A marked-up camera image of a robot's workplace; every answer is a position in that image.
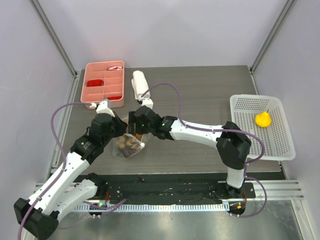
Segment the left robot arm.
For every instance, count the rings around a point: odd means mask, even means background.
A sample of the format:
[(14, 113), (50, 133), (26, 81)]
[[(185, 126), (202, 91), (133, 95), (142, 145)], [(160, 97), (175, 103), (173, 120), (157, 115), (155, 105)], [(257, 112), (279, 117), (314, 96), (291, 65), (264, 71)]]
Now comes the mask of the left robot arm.
[(88, 174), (72, 190), (67, 189), (103, 153), (113, 138), (126, 133), (127, 127), (127, 123), (116, 114), (97, 114), (86, 133), (74, 142), (63, 163), (45, 184), (28, 199), (19, 198), (14, 203), (20, 228), (39, 240), (46, 240), (77, 205), (90, 198), (102, 199), (108, 185), (95, 173)]

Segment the yellow fake pear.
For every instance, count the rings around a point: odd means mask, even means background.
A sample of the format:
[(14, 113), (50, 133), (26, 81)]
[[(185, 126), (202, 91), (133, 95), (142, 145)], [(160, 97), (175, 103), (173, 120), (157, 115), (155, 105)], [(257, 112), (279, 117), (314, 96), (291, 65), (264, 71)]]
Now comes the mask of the yellow fake pear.
[(267, 128), (272, 124), (272, 119), (268, 111), (259, 113), (254, 118), (255, 124), (260, 128)]

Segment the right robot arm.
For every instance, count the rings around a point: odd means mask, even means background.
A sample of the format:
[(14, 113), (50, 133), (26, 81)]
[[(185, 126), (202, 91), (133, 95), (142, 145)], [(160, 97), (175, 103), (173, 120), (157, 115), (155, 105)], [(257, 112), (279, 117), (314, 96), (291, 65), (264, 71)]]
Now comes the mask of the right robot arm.
[(189, 141), (213, 147), (227, 167), (225, 190), (233, 198), (244, 191), (245, 164), (250, 153), (251, 140), (233, 122), (225, 125), (192, 126), (175, 116), (156, 114), (141, 106), (128, 113), (128, 132), (132, 135), (152, 134), (160, 140)]

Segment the fake longan bunch with stem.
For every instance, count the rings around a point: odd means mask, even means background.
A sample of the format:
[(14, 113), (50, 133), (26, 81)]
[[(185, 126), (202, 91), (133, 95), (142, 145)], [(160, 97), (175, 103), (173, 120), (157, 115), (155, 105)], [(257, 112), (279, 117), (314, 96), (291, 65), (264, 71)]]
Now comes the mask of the fake longan bunch with stem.
[(124, 134), (118, 138), (116, 145), (120, 149), (137, 149), (140, 146), (140, 141), (130, 134)]

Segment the polka dot zip top bag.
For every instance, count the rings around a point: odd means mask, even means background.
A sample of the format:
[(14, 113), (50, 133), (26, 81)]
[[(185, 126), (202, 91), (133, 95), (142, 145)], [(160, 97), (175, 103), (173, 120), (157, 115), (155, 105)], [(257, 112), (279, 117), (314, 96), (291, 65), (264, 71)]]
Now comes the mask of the polka dot zip top bag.
[(129, 115), (127, 115), (121, 119), (127, 124), (126, 132), (119, 137), (113, 138), (111, 142), (112, 156), (122, 160), (131, 158), (141, 152), (151, 138), (150, 133), (136, 133), (134, 127), (134, 129), (130, 130), (129, 118)]

